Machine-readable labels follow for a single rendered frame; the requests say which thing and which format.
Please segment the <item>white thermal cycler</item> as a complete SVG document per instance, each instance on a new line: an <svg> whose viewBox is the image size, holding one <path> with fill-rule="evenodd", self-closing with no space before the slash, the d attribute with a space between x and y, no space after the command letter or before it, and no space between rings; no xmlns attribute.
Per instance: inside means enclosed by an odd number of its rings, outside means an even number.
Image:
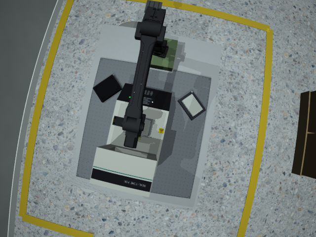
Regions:
<svg viewBox="0 0 316 237"><path fill-rule="evenodd" d="M124 146L125 130L112 125L114 116L124 118L128 106L132 84L125 83L116 101L107 144L96 148L91 184L127 192L150 196L155 177L172 93L145 89L143 114L151 120L148 136L141 135L136 148Z"/></svg>

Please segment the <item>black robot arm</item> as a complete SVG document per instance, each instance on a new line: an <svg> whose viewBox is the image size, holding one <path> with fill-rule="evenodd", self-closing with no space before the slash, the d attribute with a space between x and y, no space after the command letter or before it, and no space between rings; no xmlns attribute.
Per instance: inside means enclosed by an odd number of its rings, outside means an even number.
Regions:
<svg viewBox="0 0 316 237"><path fill-rule="evenodd" d="M166 9L147 6L142 23L138 22L135 39L140 40L132 91L124 118L114 116L113 124L125 130L124 146L136 148L138 133L144 130L142 122L143 99L151 65L152 55L165 58L168 46L164 40L166 26L163 26Z"/></svg>

